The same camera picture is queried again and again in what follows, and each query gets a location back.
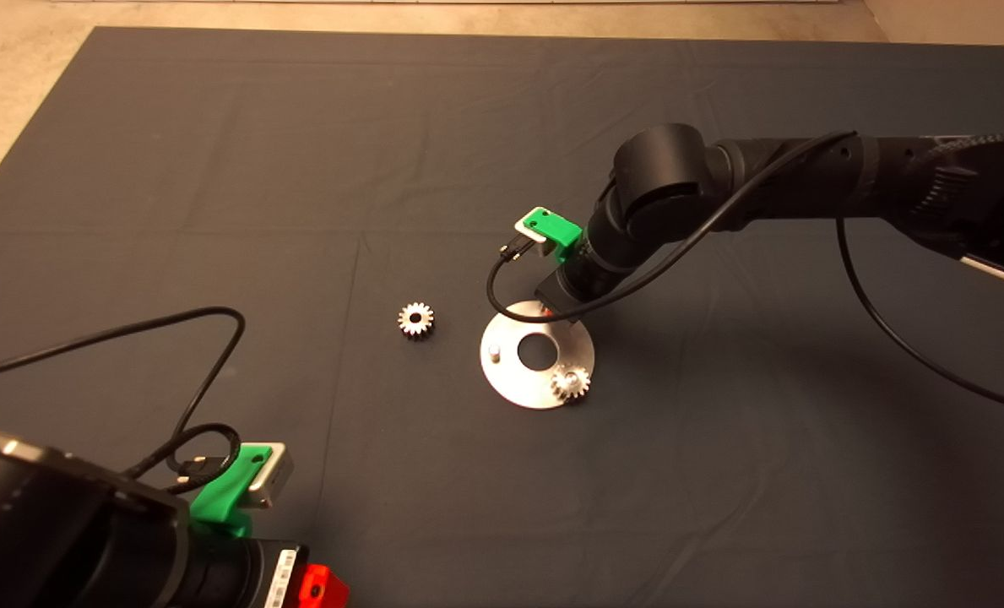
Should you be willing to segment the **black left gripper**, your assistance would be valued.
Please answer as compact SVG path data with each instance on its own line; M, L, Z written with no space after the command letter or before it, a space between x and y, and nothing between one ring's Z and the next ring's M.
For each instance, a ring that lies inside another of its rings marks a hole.
M344 608L350 586L308 563L294 541L198 536L189 549L190 607Z

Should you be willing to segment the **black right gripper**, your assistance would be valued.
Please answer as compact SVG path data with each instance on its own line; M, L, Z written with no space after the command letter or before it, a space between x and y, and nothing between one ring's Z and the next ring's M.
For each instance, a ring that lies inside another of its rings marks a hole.
M605 297L616 288L616 266L593 253L573 253L535 288L543 309L539 316L560 318L562 314L582 317L610 305Z

